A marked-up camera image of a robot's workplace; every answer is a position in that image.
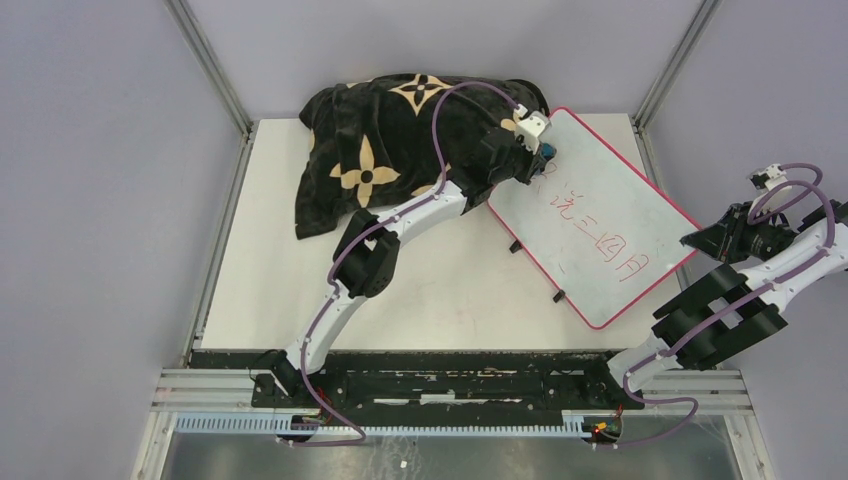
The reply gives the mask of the blue whiteboard eraser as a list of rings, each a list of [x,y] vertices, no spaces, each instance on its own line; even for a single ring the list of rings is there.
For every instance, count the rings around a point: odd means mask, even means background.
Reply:
[[[547,163],[556,155],[556,148],[549,143],[542,142],[537,151],[537,156],[542,163]]]

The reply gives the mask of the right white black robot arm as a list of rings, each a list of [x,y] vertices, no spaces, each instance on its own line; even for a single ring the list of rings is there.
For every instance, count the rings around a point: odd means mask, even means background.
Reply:
[[[789,302],[816,281],[847,268],[847,207],[835,200],[803,218],[750,225],[743,205],[682,242],[720,261],[655,311],[641,345],[583,374],[581,400],[603,407],[620,389],[635,392],[669,370],[707,370],[777,333]]]

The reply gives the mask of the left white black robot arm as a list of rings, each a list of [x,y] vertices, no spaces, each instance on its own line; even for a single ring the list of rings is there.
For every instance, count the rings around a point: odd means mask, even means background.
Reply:
[[[522,121],[512,131],[495,129],[468,162],[453,167],[424,194],[379,215],[362,209],[351,217],[333,256],[322,306],[272,363],[280,398],[294,407],[312,399],[315,382],[310,375],[322,369],[330,347],[360,306],[390,284],[403,246],[484,204],[500,183],[528,185],[544,171],[556,154],[542,139],[549,127],[547,118],[540,117]]]

